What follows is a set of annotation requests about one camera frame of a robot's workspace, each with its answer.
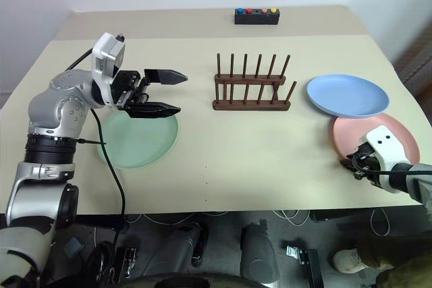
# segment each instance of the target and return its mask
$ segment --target table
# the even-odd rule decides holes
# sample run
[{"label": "table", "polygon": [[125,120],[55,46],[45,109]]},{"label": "table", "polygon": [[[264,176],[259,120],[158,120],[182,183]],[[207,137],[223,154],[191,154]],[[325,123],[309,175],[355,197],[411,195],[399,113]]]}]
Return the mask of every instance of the table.
[{"label": "table", "polygon": [[[127,213],[210,210],[363,208],[416,204],[406,194],[390,194],[357,181],[339,163],[329,135],[332,117],[314,108],[306,85],[323,74],[351,74],[380,85],[390,97],[386,113],[416,138],[421,162],[432,163],[432,128],[399,81],[361,22],[340,6],[281,8],[278,26],[235,26],[232,9],[77,13],[45,48],[1,112],[0,210],[5,210],[16,165],[23,159],[27,107],[49,80],[93,46],[105,31],[126,36],[123,69],[175,69],[189,77],[177,86],[152,84],[153,101],[181,107],[173,148],[160,161],[122,170]],[[216,53],[222,70],[242,69],[243,53],[253,73],[259,53],[261,71],[278,74],[287,54],[284,97],[297,80],[288,112],[214,111]],[[90,61],[78,67],[90,69]],[[101,119],[111,111],[99,109]],[[97,139],[88,115],[82,138]],[[116,214],[119,192],[97,148],[79,144],[76,173],[79,214]]]}]

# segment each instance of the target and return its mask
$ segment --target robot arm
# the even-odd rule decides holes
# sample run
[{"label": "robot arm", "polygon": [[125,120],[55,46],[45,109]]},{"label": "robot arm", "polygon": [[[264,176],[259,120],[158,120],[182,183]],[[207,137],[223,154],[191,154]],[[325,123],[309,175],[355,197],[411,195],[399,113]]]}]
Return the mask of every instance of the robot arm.
[{"label": "robot arm", "polygon": [[341,164],[356,179],[367,177],[373,185],[391,193],[406,192],[413,200],[432,207],[432,166],[411,165],[404,147],[385,126],[362,138],[362,144]]},{"label": "robot arm", "polygon": [[26,153],[9,197],[7,228],[0,230],[1,286],[36,285],[55,230],[75,220],[78,188],[68,181],[74,176],[76,144],[85,142],[78,137],[89,109],[109,106],[137,118],[180,111],[165,103],[149,103],[145,91],[151,82],[177,84],[187,77],[172,70],[146,69],[141,78],[137,71],[119,70],[123,40],[102,35],[92,50],[91,72],[62,72],[29,105]]}]

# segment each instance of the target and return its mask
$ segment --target black cable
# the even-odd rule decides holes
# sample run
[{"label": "black cable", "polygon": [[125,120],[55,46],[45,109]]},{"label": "black cable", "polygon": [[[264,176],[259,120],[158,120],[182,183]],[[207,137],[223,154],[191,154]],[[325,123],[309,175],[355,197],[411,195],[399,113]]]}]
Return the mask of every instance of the black cable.
[{"label": "black cable", "polygon": [[[126,199],[125,199],[125,196],[124,196],[123,187],[122,187],[122,185],[121,185],[121,183],[119,181],[119,178],[117,177],[117,174],[115,173],[115,170],[113,168],[113,165],[111,164],[111,161],[109,160],[107,151],[105,150],[105,144],[103,142],[103,135],[102,135],[101,121],[99,120],[99,117],[97,116],[95,110],[93,108],[91,108],[90,110],[91,110],[91,112],[92,112],[92,114],[94,116],[94,119],[96,119],[97,129],[99,131],[99,140],[101,141],[101,148],[102,148],[103,156],[105,157],[105,160],[107,161],[108,167],[111,170],[111,173],[113,174],[115,183],[117,184],[117,187],[119,188],[119,191],[120,191],[121,207],[122,207],[121,208],[122,212],[120,214],[120,217],[124,218],[124,210],[125,210],[125,207],[126,207]],[[115,246],[117,245],[117,240],[119,238],[119,232],[120,232],[120,228],[117,228],[115,230],[115,237],[114,237],[114,240],[113,240],[114,249],[115,249]]]},{"label": "black cable", "polygon": [[358,164],[358,160],[360,160],[360,157],[358,154],[353,154],[352,155],[352,166],[357,169],[358,171],[362,171],[364,173],[367,173],[369,175],[432,175],[432,171],[378,171],[378,170],[370,170],[370,169],[365,169],[363,167],[361,167]]},{"label": "black cable", "polygon": [[77,60],[75,60],[75,62],[73,62],[70,66],[68,66],[65,71],[74,69],[82,60],[84,60],[86,57],[92,54],[92,51],[93,48],[87,50],[87,52],[85,52],[83,55],[77,58]]}]

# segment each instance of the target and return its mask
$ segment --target pink plate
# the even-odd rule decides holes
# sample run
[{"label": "pink plate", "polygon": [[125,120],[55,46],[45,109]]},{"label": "pink plate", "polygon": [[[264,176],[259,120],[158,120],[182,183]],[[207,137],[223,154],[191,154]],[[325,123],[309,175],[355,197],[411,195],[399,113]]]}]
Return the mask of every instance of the pink plate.
[{"label": "pink plate", "polygon": [[361,137],[380,125],[387,126],[398,138],[404,146],[406,157],[413,165],[420,162],[419,147],[414,137],[405,126],[387,114],[362,119],[338,117],[333,124],[333,141],[336,150],[342,157],[352,154],[360,145]]}]

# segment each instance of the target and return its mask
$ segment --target green plate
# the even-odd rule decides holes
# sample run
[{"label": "green plate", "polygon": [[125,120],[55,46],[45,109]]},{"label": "green plate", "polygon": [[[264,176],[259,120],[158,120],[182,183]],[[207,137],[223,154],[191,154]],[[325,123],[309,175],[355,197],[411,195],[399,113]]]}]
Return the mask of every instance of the green plate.
[{"label": "green plate", "polygon": [[[102,132],[111,164],[118,169],[137,169],[167,154],[176,141],[178,124],[175,116],[140,119],[117,111],[103,123]],[[100,145],[98,152],[106,162]]]}]

